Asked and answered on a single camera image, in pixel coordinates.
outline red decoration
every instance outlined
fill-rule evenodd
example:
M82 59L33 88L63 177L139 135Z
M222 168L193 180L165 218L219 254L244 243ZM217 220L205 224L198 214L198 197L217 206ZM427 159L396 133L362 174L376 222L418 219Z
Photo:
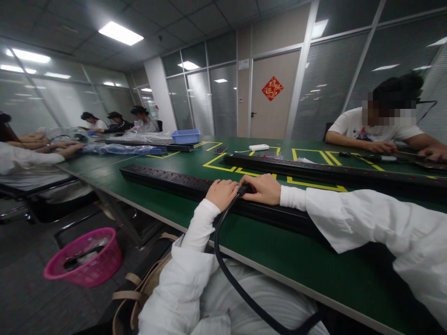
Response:
M267 85L262 89L262 93L265 94L268 100L272 101L276 96L284 89L278 79L273 76Z

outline green tabletop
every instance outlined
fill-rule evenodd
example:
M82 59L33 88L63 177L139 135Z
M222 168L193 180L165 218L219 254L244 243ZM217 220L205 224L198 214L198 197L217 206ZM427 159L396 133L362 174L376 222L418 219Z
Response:
M248 150L252 144L268 144L269 151L278 151L284 159L305 157L315 163L345 165L356 168L376 168L398 172L396 165L368 165L354 158L342 158L339 151L364 154L361 150L328 145L323 142L282 141L253 138L201 136L192 153L168 153L164 157L139 156L122 161L110 156L80 157L63 163L66 171L109 194L144 208L165 222L187 228L197 203L164 191L152 189L123 179L119 168L140 164L209 180L239 180L244 173L259 172L220 165L223 155L213 151L223 145L227 153ZM406 166L405 173L427 175L417 167ZM284 185L298 188L350 191L342 185L331 185L302 179L277 176ZM403 199L412 201L411 197ZM427 208L446 211L439 204L417 202ZM222 230L221 244L248 265L277 278L301 292L314 297L349 316L385 333L394 329L403 334L427 333L439 327L427 309L412 296L407 284L395 274L391 262L377 268L364 250L352 250L341 255L329 251L316 241L235 214L229 215Z

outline black cable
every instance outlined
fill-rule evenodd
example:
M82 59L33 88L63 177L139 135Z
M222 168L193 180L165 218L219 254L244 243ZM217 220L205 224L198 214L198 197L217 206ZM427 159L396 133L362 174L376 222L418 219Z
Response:
M430 109L432 109L434 106L436 106L436 104L438 103L437 100L430 100L430 101L419 101L418 103L430 103L433 102L433 104L430 106L430 108L425 112L425 114L421 117L421 119L419 121L416 122L416 125L419 124L419 122L422 121L423 118L425 118L425 116L428 114L428 112L430 112Z
M216 254L217 261L222 269L223 274L227 277L230 284L235 288L235 290L241 295L242 299L253 309L260 317L263 319L270 327L277 331L281 335L301 335L307 334L319 321L321 321L320 312L316 312L311 315L300 327L294 330L287 329L278 321L276 321L270 314L268 314L261 306L259 306L253 299L248 295L248 293L242 288L238 281L233 277L231 272L228 270L225 262L222 258L219 248L219 236L222 225L224 224L225 218L227 217L231 207L234 203L243 196L247 190L250 188L248 184L244 184L240 187L237 195L231 201L228 208L222 213L219 222L216 225L216 231L214 233L214 252Z

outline workbench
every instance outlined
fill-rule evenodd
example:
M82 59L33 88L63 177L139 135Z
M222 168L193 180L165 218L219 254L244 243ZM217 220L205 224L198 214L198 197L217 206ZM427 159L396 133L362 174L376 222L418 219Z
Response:
M62 170L90 184L137 244L144 243L120 213L116 201L123 201L159 220L185 232L193 217L197 202L167 192L145 187L123 179L119 169L130 164L145 165L210 181L239 181L244 174L260 172L219 164L222 157L234 151L248 150L252 144L267 144L269 152L284 159L307 158L318 164L343 165L353 168L377 169L392 173L440 178L441 174L410 165L372 164L353 157L340 157L338 152L366 152L329 145L324 142L267 140L253 138L201 136L195 151L168 152L164 156L79 155L58 165ZM226 153L213 154L220 146ZM258 155L261 152L246 152ZM278 175L287 186L349 192L352 188ZM426 208L446 212L441 204L415 201L409 194L402 201L418 203ZM230 214L221 232L221 251L269 275L276 280L314 298L321 303L384 334L442 333L427 309L415 300L407 284L393 271L390 260L378 268L366 257L371 251L351 250L341 255L328 250L315 240L239 215Z

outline black power strip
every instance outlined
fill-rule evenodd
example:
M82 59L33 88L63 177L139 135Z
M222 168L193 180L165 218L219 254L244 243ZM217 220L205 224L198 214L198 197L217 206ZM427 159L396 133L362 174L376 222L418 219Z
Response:
M426 176L303 163L241 154L226 155L220 163L357 189L372 189L390 196L418 198L437 203L446 203L447 199L445 197L447 179L443 178L432 179Z
M198 202L202 201L211 184L214 182L212 180L205 180L135 164L121 168L120 172L126 180L157 188ZM322 243L324 246L331 248L329 242L313 224L306 212L301 212L294 208L264 205L257 202L245 201L243 199L236 201L232 208L232 212L311 237Z
M129 145L132 147L150 145L153 147L165 147L167 151L183 151L183 152L194 151L194 146L191 144L173 144L173 143L161 143L161 142L132 142L132 141L113 141L113 140L98 140L96 142L106 144L122 144L122 145Z

